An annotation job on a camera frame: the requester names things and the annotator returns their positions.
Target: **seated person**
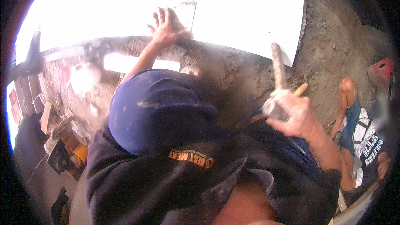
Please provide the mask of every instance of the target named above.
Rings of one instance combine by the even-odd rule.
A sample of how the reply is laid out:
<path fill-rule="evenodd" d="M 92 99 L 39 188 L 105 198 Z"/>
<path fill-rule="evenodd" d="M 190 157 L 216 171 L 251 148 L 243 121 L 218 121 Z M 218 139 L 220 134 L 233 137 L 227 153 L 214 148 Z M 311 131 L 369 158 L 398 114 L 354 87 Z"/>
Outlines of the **seated person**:
<path fill-rule="evenodd" d="M 338 115 L 330 137 L 342 131 L 340 157 L 342 161 L 341 187 L 348 191 L 354 188 L 367 189 L 375 180 L 382 180 L 390 163 L 390 144 L 381 140 L 375 132 L 374 123 L 360 105 L 356 86 L 350 77 L 339 85 Z M 363 163 L 352 179 L 354 156 Z"/>

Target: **white board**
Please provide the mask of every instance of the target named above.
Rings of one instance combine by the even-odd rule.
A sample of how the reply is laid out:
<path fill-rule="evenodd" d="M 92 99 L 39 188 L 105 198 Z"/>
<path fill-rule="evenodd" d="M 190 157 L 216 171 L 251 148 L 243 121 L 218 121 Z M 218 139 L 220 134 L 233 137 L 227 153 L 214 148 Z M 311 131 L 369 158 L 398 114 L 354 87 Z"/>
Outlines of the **white board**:
<path fill-rule="evenodd" d="M 40 50 L 68 47 L 101 37 L 150 35 L 157 7 L 174 9 L 195 40 L 272 58 L 270 44 L 283 48 L 292 66 L 304 0 L 35 0 L 16 41 L 17 63 L 25 60 L 40 27 Z"/>
<path fill-rule="evenodd" d="M 303 18 L 304 0 L 198 0 L 194 40 L 224 45 L 272 58 L 279 44 L 292 66 Z"/>

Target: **cloth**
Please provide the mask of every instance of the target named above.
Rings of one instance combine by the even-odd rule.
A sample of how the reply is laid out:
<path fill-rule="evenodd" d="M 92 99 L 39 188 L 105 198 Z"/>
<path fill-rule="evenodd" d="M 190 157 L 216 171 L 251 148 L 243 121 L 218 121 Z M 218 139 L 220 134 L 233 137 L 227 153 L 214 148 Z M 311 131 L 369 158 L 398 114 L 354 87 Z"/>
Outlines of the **cloth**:
<path fill-rule="evenodd" d="M 285 137 L 268 126 L 263 119 L 250 124 L 244 133 L 257 141 L 263 141 L 268 150 L 296 165 L 308 177 L 317 179 L 320 176 L 321 170 L 304 139 Z"/>
<path fill-rule="evenodd" d="M 240 176 L 250 172 L 262 183 L 278 222 L 328 224 L 339 171 L 314 173 L 306 169 L 312 161 L 291 160 L 307 154 L 300 140 L 287 138 L 290 146 L 283 143 L 278 154 L 279 139 L 286 138 L 270 130 L 261 131 L 260 140 L 246 134 L 255 134 L 256 127 L 220 131 L 210 121 L 216 109 L 197 92 L 197 83 L 192 75 L 151 70 L 118 88 L 110 116 L 89 144 L 85 195 L 92 223 L 210 224 Z M 146 103 L 145 110 L 138 102 Z M 193 126 L 189 117 L 202 126 Z M 140 123 L 132 130 L 131 120 Z"/>

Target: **dirt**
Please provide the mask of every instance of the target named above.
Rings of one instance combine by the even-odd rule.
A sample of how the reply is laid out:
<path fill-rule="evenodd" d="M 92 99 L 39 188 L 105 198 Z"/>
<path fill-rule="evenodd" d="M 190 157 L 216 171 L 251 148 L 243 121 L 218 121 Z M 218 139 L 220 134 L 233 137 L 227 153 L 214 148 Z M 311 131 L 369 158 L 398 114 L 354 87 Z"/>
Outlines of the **dirt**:
<path fill-rule="evenodd" d="M 46 62 L 46 70 L 41 75 L 42 86 L 49 87 L 45 97 L 54 101 L 60 92 L 60 114 L 70 109 L 93 136 L 105 117 L 123 75 L 103 70 L 101 82 L 82 99 L 71 87 L 65 90 L 65 83 L 60 82 L 60 68 L 71 68 L 82 60 L 91 60 L 102 67 L 102 57 L 110 52 L 137 57 L 148 42 L 149 38 L 136 36 L 102 38 L 84 43 L 87 56 L 83 58 Z M 308 77 L 309 86 L 303 96 L 311 98 L 318 119 L 329 131 L 336 119 L 340 80 L 345 76 L 353 78 L 361 104 L 365 106 L 372 90 L 366 68 L 390 56 L 393 56 L 393 49 L 387 36 L 363 25 L 349 2 L 306 0 L 306 25 L 301 47 L 293 67 L 286 67 L 286 74 L 290 88 L 295 90 L 304 82 L 304 69 L 307 65 L 319 59 L 326 60 L 325 67 L 317 69 Z M 219 109 L 216 122 L 224 127 L 233 128 L 254 110 L 246 101 L 249 93 L 255 97 L 259 107 L 274 89 L 271 60 L 245 51 L 184 40 L 165 49 L 158 59 L 180 62 L 181 68 L 195 64 L 202 70 L 213 103 Z M 99 108 L 97 117 L 89 111 L 91 103 Z"/>

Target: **shorts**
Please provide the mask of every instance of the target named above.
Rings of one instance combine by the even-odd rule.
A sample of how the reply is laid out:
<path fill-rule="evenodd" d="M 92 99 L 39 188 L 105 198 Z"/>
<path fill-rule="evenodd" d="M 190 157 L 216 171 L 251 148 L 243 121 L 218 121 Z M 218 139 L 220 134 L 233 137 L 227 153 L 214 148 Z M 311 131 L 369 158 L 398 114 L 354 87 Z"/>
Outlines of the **shorts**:
<path fill-rule="evenodd" d="M 347 149 L 352 158 L 354 158 L 354 144 L 353 144 L 353 134 L 356 128 L 358 119 L 361 113 L 361 104 L 358 94 L 353 104 L 346 110 L 346 126 L 342 130 L 342 137 L 340 138 L 340 146 Z"/>

